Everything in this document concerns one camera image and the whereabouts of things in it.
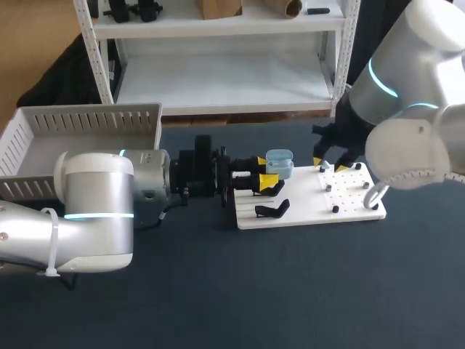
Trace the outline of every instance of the white cable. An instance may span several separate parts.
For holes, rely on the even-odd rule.
[[[363,206],[366,209],[372,209],[375,205],[379,204],[381,199],[383,198],[384,194],[389,189],[389,185],[398,180],[406,180],[409,178],[418,178],[418,177],[434,177],[435,171],[431,169],[420,169],[420,170],[413,170],[402,172],[399,174],[395,174],[394,176],[388,177],[387,179],[376,183],[365,195],[363,199]],[[446,173],[444,176],[445,180],[452,180],[455,182],[459,182],[465,184],[465,176],[449,172]]]
[[[52,236],[50,238],[49,265],[45,270],[45,276],[57,277],[60,276],[60,274],[57,273],[57,269],[55,268],[58,248],[58,214],[54,209],[50,209],[48,207],[44,207],[41,212],[48,212],[52,217]]]

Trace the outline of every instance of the shelf post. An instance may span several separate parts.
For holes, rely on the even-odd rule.
[[[99,46],[95,38],[94,25],[89,14],[89,7],[86,0],[73,0],[76,15],[81,27],[82,37],[86,45],[87,56],[89,57],[92,73],[94,73],[95,82],[99,91],[102,104],[113,104],[113,96],[111,95],[110,85],[107,83],[108,75],[105,74],[102,56],[99,51]]]
[[[341,3],[341,5],[343,5],[345,2],[345,6],[343,8],[345,21],[342,29],[341,48],[339,50],[336,76],[334,79],[334,95],[331,106],[331,117],[335,116],[336,105],[345,91],[347,74],[349,73],[350,58],[352,56],[352,48],[354,46],[355,29],[357,27],[360,1],[361,0],[346,0]]]

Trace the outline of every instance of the wooden floor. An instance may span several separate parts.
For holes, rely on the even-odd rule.
[[[79,33],[72,0],[0,0],[0,130]]]

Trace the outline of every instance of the white plastic crate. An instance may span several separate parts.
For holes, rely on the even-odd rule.
[[[386,217],[382,202],[377,210],[363,206],[363,198],[368,192],[363,183],[368,182],[371,188],[373,181],[366,165],[361,165],[359,170],[353,166],[337,173],[334,165],[324,173],[320,173],[319,167],[296,167],[275,198],[254,196],[251,190],[234,190],[239,229],[382,220]],[[332,186],[331,192],[326,191],[328,184]],[[276,209],[287,198],[291,206],[281,218],[256,217],[255,206]],[[338,206],[339,212],[333,213],[333,206]]]
[[[19,108],[0,138],[0,195],[56,198],[53,168],[65,151],[158,149],[161,105]]]

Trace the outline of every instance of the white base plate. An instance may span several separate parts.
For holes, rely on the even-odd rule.
[[[292,177],[275,198],[254,196],[251,190],[234,190],[235,211],[239,229],[258,229],[289,227],[337,222],[355,222],[359,220],[382,220],[386,209],[380,202],[377,210],[366,209],[363,198],[367,189],[363,183],[373,186],[370,173],[365,164],[357,170],[355,165],[334,173],[331,165],[324,173],[319,167],[296,167]],[[332,190],[326,192],[326,185]],[[255,206],[263,205],[278,208],[281,202],[289,199],[291,206],[279,219],[256,217]],[[339,212],[333,213],[333,206],[339,206]]]

